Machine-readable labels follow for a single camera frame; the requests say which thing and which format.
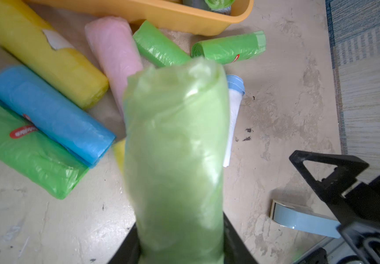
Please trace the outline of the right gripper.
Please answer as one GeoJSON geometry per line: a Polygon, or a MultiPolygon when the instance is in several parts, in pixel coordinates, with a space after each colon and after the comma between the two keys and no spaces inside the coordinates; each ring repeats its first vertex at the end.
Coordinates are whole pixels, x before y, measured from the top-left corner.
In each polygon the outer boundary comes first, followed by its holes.
{"type": "Polygon", "coordinates": [[[357,176],[369,167],[364,160],[350,155],[320,154],[294,151],[290,161],[332,211],[342,211],[337,228],[343,239],[364,264],[380,264],[380,176],[369,184],[361,183],[343,199],[357,176]],[[334,171],[316,180],[304,165],[305,161],[334,165],[334,171]]]}

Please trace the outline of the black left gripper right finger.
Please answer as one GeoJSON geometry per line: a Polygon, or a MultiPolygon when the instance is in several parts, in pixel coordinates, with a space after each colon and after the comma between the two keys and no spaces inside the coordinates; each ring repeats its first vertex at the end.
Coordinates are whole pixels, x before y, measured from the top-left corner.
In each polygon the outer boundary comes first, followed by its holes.
{"type": "Polygon", "coordinates": [[[224,213],[224,264],[257,264],[224,213]]]}

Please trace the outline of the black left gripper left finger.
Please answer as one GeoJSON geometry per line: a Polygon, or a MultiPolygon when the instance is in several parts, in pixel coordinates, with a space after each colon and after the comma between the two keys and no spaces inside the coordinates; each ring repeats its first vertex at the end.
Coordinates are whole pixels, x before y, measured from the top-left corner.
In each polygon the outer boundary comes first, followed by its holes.
{"type": "Polygon", "coordinates": [[[140,255],[137,227],[134,224],[108,264],[138,264],[140,255]]]}

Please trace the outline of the white roll with blue band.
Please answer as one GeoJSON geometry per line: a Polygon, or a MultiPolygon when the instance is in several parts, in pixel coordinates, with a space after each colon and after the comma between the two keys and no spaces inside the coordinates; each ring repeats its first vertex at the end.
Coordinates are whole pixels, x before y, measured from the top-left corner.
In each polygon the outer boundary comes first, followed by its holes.
{"type": "Polygon", "coordinates": [[[236,75],[226,76],[228,83],[229,105],[230,105],[230,125],[228,132],[227,149],[225,153],[223,167],[228,167],[231,158],[232,143],[234,141],[234,131],[237,122],[241,101],[245,94],[245,85],[242,78],[236,75]]]}

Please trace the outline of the light green roll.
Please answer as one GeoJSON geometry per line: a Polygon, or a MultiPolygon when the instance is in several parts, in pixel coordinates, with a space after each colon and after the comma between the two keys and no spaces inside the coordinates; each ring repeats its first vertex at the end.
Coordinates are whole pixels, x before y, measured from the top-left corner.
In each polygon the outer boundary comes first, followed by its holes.
{"type": "Polygon", "coordinates": [[[124,94],[124,183],[142,264],[224,262],[223,161],[230,108],[222,65],[147,68],[124,94]]]}

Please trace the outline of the fat green roll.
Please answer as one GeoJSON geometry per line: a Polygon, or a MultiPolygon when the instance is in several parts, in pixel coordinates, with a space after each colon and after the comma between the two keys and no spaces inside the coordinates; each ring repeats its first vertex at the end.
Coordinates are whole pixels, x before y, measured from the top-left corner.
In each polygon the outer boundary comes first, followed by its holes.
{"type": "Polygon", "coordinates": [[[205,0],[205,3],[212,10],[226,9],[234,4],[235,0],[205,0]]]}

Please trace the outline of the grey trash bag roll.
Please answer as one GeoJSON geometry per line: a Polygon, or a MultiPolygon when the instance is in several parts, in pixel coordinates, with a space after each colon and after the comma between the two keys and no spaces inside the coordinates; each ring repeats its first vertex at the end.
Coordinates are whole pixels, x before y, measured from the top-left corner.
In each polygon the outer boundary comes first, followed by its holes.
{"type": "Polygon", "coordinates": [[[231,6],[224,9],[213,10],[209,8],[209,6],[206,4],[204,0],[182,0],[182,4],[189,7],[201,9],[204,11],[210,11],[210,12],[215,12],[215,13],[224,14],[224,15],[231,15],[231,6]]]}

